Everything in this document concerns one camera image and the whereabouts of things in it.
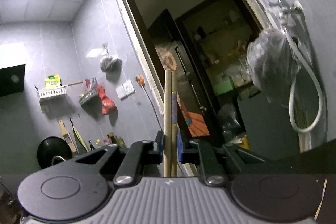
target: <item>doorway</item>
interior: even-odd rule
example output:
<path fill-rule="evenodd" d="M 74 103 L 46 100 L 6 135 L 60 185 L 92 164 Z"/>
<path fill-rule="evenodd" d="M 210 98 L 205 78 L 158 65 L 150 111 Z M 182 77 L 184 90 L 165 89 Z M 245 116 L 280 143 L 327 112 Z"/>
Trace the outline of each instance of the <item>doorway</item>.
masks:
<path fill-rule="evenodd" d="M 135 50 L 140 52 L 139 59 L 146 67 L 159 104 L 163 99 L 164 69 L 177 70 L 181 131 L 189 138 L 201 137 L 221 146 L 227 140 L 218 115 L 229 104 L 236 111 L 239 130 L 245 132 L 238 97 L 249 98 L 258 90 L 248 74 L 243 73 L 247 69 L 242 60 L 247 45 L 260 30 L 271 26 L 258 1 L 118 0 L 118 3 L 121 10 L 125 8 L 131 15 L 124 17 L 125 24 L 132 28 L 129 35 Z M 297 136 L 293 136 L 286 139 L 287 143 L 294 143 L 290 154 L 299 151 Z"/>

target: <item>screw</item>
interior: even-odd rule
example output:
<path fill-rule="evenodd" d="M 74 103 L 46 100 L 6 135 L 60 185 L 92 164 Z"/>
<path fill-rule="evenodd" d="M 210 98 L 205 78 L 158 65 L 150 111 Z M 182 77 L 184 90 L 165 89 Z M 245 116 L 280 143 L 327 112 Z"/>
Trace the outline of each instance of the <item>screw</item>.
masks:
<path fill-rule="evenodd" d="M 215 175 L 215 176 L 208 177 L 207 181 L 211 185 L 219 185 L 224 182 L 224 178 L 220 175 Z"/>
<path fill-rule="evenodd" d="M 122 185 L 127 185 L 133 181 L 130 176 L 119 176 L 115 179 L 115 182 Z"/>

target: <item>circular disc cover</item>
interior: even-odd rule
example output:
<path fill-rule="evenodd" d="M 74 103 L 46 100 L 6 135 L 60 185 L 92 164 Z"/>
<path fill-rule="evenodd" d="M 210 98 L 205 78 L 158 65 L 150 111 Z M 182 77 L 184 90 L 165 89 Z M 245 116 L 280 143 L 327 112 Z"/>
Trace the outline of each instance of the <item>circular disc cover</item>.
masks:
<path fill-rule="evenodd" d="M 83 172 L 54 175 L 49 169 L 28 176 L 18 188 L 22 207 L 34 217 L 47 221 L 73 220 L 93 212 L 106 200 L 109 188 L 103 176 Z"/>
<path fill-rule="evenodd" d="M 238 175 L 231 193 L 248 213 L 275 222 L 291 222 L 312 216 L 322 189 L 310 175 Z"/>

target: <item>ribbed gray surface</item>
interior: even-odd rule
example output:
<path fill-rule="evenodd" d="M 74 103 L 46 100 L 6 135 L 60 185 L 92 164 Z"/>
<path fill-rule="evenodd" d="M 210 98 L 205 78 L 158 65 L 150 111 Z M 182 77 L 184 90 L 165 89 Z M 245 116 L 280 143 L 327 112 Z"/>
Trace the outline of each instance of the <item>ribbed gray surface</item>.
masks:
<path fill-rule="evenodd" d="M 220 188 L 198 178 L 143 178 L 131 188 L 117 190 L 97 214 L 75 224 L 266 224 L 247 215 Z M 312 224 L 306 219 L 296 224 Z M 29 219 L 26 224 L 41 224 Z"/>

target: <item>wooden stick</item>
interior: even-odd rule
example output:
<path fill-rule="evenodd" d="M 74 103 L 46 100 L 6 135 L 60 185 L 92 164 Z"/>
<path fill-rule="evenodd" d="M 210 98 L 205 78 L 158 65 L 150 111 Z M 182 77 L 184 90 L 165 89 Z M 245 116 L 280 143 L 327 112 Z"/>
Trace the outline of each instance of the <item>wooden stick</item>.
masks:
<path fill-rule="evenodd" d="M 171 72 L 171 176 L 177 177 L 177 80 Z"/>
<path fill-rule="evenodd" d="M 163 152 L 163 176 L 170 177 L 171 163 L 170 163 L 170 144 L 171 144 L 171 71 L 170 69 L 165 70 L 165 113 L 164 113 L 164 135 L 165 135 L 165 148 Z"/>

